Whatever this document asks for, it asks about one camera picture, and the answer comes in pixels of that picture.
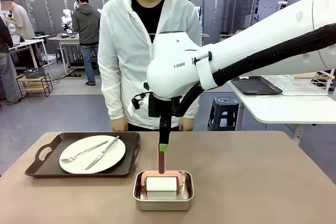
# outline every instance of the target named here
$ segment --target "hand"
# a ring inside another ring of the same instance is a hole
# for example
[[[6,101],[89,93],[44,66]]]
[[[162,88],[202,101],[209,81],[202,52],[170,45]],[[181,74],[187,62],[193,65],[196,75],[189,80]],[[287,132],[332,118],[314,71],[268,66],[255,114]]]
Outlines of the hand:
[[[128,123],[126,118],[120,118],[111,121],[111,127],[113,131],[128,131]]]
[[[193,131],[194,121],[195,121],[194,119],[190,119],[190,118],[181,118],[178,130],[179,131]]]

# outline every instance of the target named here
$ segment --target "white jacket sleeve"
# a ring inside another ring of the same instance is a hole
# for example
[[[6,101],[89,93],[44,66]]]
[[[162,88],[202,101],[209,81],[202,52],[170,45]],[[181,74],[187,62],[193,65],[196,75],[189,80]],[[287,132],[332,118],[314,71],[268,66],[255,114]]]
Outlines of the white jacket sleeve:
[[[106,10],[102,10],[99,31],[98,65],[101,75],[101,91],[111,120],[124,117],[119,59],[112,41],[112,30]]]
[[[189,38],[197,45],[202,46],[202,33],[201,33],[201,26],[200,26],[200,21],[198,18],[198,14],[195,10],[193,9],[193,15],[191,15],[191,20],[187,29],[187,34]],[[190,118],[193,119],[195,118],[197,112],[198,112],[198,101],[199,98],[197,98],[189,107],[189,109],[186,111],[184,114],[185,118]]]

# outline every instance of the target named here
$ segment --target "white plate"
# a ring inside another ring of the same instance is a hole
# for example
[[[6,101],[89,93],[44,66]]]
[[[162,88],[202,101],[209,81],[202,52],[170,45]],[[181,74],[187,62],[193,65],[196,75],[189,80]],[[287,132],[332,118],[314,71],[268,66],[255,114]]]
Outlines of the white plate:
[[[118,139],[106,152],[105,155],[90,169],[85,170],[89,164],[95,160],[96,157],[114,140],[114,136],[90,136],[83,138],[69,145],[59,157],[59,165],[63,170],[74,173],[74,174],[91,174],[98,173],[103,170],[106,170],[117,162],[119,162],[122,157],[125,155],[126,147],[125,144]],[[103,144],[91,151],[85,152],[77,156],[75,161],[70,163],[63,163],[61,159],[69,158],[75,156],[77,153],[80,153],[86,149],[89,149],[97,144],[100,144],[104,141],[108,143]]]

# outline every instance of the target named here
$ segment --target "person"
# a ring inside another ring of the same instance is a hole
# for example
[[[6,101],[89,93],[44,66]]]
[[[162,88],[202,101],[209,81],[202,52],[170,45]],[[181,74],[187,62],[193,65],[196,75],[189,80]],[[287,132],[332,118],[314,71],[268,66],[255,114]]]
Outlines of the person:
[[[13,12],[12,18],[7,17],[5,21],[15,26],[17,34],[22,34],[22,37],[25,40],[33,39],[35,37],[34,29],[33,29],[33,26],[31,25],[29,16],[26,10],[22,6],[16,4],[13,0],[1,0],[1,6],[7,6],[8,9]],[[37,52],[36,52],[35,47],[33,47],[33,52],[34,52],[34,57],[36,59],[36,63],[39,67],[39,59],[37,57]],[[29,50],[20,52],[20,56],[27,68],[34,67],[34,62],[30,55]]]
[[[80,51],[83,55],[85,72],[89,86],[95,86],[93,68],[91,64],[91,53],[98,56],[99,42],[99,20],[100,13],[89,5],[89,0],[77,0],[79,8],[72,16],[72,27],[74,31],[79,32]]]
[[[159,118],[150,118],[141,106],[131,116],[127,107],[144,92],[143,82],[153,57],[155,34],[185,31],[197,45],[201,28],[194,5],[187,0],[110,0],[101,14],[98,63],[114,131],[158,130]],[[198,100],[183,118],[172,118],[172,131],[192,131]]]
[[[6,98],[7,105],[16,104],[21,100],[17,90],[14,65],[8,50],[12,46],[11,35],[4,21],[0,18],[0,84],[2,84],[0,85],[0,98],[1,100]]]

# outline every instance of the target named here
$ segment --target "green tape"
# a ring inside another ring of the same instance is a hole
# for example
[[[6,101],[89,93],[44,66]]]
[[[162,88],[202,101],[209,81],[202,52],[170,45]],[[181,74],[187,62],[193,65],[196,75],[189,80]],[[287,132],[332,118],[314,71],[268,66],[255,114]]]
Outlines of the green tape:
[[[166,152],[168,149],[167,144],[160,144],[160,152]]]

